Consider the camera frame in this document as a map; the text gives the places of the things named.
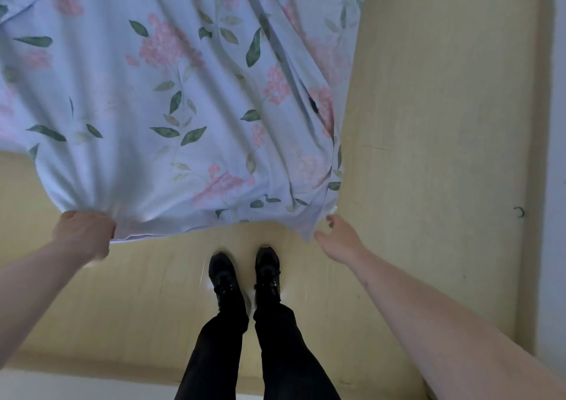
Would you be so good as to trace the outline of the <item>person's left hand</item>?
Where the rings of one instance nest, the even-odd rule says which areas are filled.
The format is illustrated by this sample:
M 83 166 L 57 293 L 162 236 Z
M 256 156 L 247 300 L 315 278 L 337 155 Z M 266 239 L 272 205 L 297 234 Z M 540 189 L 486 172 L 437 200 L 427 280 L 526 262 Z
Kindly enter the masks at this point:
M 85 263 L 104 260 L 109 249 L 98 248 L 98 218 L 100 211 L 71 210 L 61 214 L 52 233 L 53 242 L 62 249 L 80 256 Z

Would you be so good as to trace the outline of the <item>person's right hand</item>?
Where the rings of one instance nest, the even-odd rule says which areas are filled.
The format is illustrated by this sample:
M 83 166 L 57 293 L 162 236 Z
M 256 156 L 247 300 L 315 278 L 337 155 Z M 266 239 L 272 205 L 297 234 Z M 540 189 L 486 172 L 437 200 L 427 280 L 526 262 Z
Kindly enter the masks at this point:
M 332 260 L 342 263 L 349 268 L 356 268 L 367 256 L 367 249 L 363 245 L 355 229 L 340 215 L 327 215 L 326 222 L 333 239 L 332 249 L 322 251 Z

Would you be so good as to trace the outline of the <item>person's right black shoe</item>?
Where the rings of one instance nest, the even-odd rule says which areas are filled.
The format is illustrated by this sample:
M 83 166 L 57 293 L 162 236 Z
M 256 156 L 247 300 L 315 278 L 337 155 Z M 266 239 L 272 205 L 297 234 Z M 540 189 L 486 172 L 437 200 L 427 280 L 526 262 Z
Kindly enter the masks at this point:
M 271 246 L 262 246 L 255 260 L 255 305 L 257 310 L 281 302 L 280 261 Z

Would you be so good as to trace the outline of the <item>person's left forearm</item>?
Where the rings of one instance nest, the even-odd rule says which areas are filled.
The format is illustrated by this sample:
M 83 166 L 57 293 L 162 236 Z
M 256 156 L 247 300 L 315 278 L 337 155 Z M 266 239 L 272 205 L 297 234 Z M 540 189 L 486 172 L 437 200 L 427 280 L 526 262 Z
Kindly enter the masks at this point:
M 51 241 L 0 268 L 0 369 L 70 280 L 95 255 L 77 244 Z

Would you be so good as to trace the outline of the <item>person's black shoe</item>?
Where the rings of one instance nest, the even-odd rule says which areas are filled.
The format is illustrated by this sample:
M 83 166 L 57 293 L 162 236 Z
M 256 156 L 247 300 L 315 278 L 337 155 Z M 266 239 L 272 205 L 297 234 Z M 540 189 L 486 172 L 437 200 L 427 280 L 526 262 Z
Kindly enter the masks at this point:
M 239 285 L 230 255 L 224 252 L 214 254 L 209 262 L 208 275 L 216 294 L 218 311 L 248 315 L 248 298 Z
M 257 310 L 281 302 L 280 261 L 271 246 L 262 246 L 255 260 L 255 305 Z

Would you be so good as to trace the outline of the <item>person's right forearm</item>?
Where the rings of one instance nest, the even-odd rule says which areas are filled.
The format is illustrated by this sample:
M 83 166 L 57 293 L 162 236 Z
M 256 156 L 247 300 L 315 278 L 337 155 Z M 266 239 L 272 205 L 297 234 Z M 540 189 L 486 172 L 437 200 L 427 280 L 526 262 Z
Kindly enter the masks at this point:
M 566 400 L 566 383 L 496 327 L 368 250 L 348 266 L 438 400 Z

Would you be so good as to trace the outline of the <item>light blue floral bed sheet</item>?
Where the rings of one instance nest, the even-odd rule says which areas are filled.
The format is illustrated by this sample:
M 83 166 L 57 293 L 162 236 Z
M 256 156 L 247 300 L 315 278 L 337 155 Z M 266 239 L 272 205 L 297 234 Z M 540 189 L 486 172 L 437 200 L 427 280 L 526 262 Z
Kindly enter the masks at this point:
M 336 211 L 364 0 L 0 0 L 0 151 L 115 241 Z

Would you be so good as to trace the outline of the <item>person's left black shoe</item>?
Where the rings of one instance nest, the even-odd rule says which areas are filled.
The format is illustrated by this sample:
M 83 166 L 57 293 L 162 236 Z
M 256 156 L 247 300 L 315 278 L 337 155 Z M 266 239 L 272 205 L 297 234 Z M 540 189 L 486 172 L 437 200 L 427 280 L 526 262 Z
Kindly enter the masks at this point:
M 248 315 L 248 298 L 239 285 L 230 255 L 224 252 L 214 254 L 209 262 L 208 275 L 216 294 L 218 311 Z

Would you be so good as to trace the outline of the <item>person's black trouser leg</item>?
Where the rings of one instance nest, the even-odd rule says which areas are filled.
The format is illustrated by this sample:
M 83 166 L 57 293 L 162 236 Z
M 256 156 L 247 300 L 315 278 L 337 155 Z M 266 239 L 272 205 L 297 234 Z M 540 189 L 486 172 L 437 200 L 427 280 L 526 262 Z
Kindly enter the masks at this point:
M 294 312 L 282 303 L 254 313 L 261 348 L 264 400 L 341 400 L 298 328 Z
M 200 331 L 174 400 L 236 400 L 242 341 L 248 326 L 243 300 L 222 304 Z

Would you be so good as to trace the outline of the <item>person's right black trouser leg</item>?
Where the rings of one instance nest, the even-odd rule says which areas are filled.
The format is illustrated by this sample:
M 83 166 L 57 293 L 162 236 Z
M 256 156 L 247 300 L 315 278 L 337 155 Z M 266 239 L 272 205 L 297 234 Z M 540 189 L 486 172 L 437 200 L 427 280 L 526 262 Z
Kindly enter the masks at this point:
M 282 303 L 254 313 L 261 348 L 264 400 L 341 400 L 298 328 L 294 312 Z

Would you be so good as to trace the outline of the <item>person's left black trouser leg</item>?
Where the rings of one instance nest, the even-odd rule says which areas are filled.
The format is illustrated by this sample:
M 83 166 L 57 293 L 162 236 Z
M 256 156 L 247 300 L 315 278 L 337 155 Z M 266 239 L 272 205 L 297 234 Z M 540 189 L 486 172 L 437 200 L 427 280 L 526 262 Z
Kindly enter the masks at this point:
M 242 341 L 248 326 L 243 300 L 222 304 L 200 331 L 174 400 L 236 400 Z

